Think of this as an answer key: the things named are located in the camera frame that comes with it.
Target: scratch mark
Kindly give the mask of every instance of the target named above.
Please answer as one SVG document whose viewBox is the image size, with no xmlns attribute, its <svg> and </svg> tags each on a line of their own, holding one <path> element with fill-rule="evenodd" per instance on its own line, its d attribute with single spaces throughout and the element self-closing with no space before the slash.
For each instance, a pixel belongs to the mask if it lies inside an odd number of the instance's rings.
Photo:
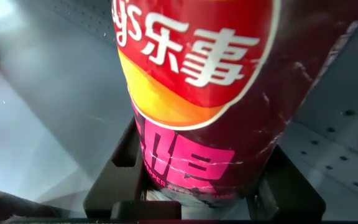
<svg viewBox="0 0 358 224">
<path fill-rule="evenodd" d="M 280 119 L 283 121 L 284 124 L 288 124 L 290 122 L 290 120 L 289 119 L 286 120 L 281 113 L 278 116 L 280 117 Z"/>
<path fill-rule="evenodd" d="M 256 155 L 256 157 L 259 157 L 259 156 L 260 156 L 261 154 L 263 154 L 267 149 L 270 149 L 271 145 L 272 145 L 272 144 L 275 144 L 276 141 L 277 141 L 277 139 L 278 139 L 282 134 L 283 134 L 283 133 L 280 132 L 278 135 L 276 135 L 276 136 L 273 138 L 273 140 L 271 140 L 271 141 L 267 144 L 267 146 L 266 146 L 264 149 L 262 149 L 260 152 L 258 152 L 258 154 Z"/>
<path fill-rule="evenodd" d="M 295 68 L 300 68 L 302 70 L 302 75 L 309 81 L 311 82 L 313 79 L 310 77 L 310 75 L 306 72 L 306 68 L 305 66 L 300 63 L 300 62 L 295 62 L 294 63 L 294 67 Z"/>
<path fill-rule="evenodd" d="M 91 119 L 95 120 L 95 121 L 100 121 L 102 123 L 107 123 L 109 121 L 105 120 L 105 119 L 102 119 L 102 118 L 99 118 L 99 117 L 96 117 L 96 116 L 91 116 L 90 117 Z"/>
<path fill-rule="evenodd" d="M 168 162 L 159 159 L 157 156 L 153 155 L 150 151 L 148 151 L 148 152 L 152 157 L 158 159 L 158 161 L 163 162 L 165 164 L 168 164 Z M 175 158 L 175 157 L 168 157 L 167 159 L 176 159 L 176 160 L 185 161 L 185 162 L 192 162 L 194 164 L 207 164 L 207 165 L 242 164 L 242 163 L 244 163 L 244 162 L 241 162 L 241 161 L 239 161 L 239 162 L 213 162 L 213 163 L 210 163 L 210 162 L 205 162 L 205 161 L 192 161 L 192 160 L 189 160 L 189 159 L 180 159 L 180 158 Z"/>
<path fill-rule="evenodd" d="M 266 95 L 265 92 L 263 92 L 263 96 L 264 96 L 264 99 L 265 99 L 267 105 L 270 105 L 270 100 L 269 100 L 269 98 L 267 97 L 267 95 Z"/>
<path fill-rule="evenodd" d="M 255 132 L 255 133 L 268 133 L 266 131 L 266 127 L 262 128 L 261 130 L 253 130 L 253 132 Z"/>
</svg>

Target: metal shelf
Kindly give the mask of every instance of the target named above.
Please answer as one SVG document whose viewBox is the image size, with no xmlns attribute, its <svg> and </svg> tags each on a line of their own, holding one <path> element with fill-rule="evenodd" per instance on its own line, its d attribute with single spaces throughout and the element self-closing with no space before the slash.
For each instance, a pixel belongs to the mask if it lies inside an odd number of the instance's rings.
<svg viewBox="0 0 358 224">
<path fill-rule="evenodd" d="M 110 4 L 0 0 L 0 190 L 80 211 L 132 117 Z M 358 220 L 358 31 L 280 144 L 325 220 Z"/>
</svg>

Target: perforated metal panel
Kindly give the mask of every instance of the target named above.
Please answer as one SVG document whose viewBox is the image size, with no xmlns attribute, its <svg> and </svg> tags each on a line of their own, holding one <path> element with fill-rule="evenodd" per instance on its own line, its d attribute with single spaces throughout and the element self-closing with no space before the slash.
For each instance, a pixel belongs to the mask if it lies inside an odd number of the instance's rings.
<svg viewBox="0 0 358 224">
<path fill-rule="evenodd" d="M 37 1 L 37 4 L 43 4 L 115 46 L 116 33 L 112 23 L 111 0 L 41 0 Z"/>
</svg>

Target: small hole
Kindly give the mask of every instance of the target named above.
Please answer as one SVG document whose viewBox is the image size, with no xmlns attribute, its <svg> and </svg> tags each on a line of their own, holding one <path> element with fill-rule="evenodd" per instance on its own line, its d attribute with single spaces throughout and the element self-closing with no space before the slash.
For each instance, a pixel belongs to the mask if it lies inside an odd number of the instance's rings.
<svg viewBox="0 0 358 224">
<path fill-rule="evenodd" d="M 327 131 L 328 131 L 329 133 L 334 133 L 334 132 L 335 132 L 335 128 L 333 128 L 333 127 L 328 127 L 328 128 L 327 128 Z"/>
<path fill-rule="evenodd" d="M 356 115 L 356 112 L 354 110 L 345 110 L 342 112 L 343 116 L 354 116 Z"/>
</svg>

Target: lay's chip can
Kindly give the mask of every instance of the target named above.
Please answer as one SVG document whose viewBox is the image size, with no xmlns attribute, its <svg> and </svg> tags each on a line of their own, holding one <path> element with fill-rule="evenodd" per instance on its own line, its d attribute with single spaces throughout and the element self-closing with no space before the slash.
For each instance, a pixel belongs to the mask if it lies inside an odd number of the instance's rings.
<svg viewBox="0 0 358 224">
<path fill-rule="evenodd" d="M 239 198 L 358 28 L 358 1 L 113 0 L 144 164 L 160 189 Z"/>
</svg>

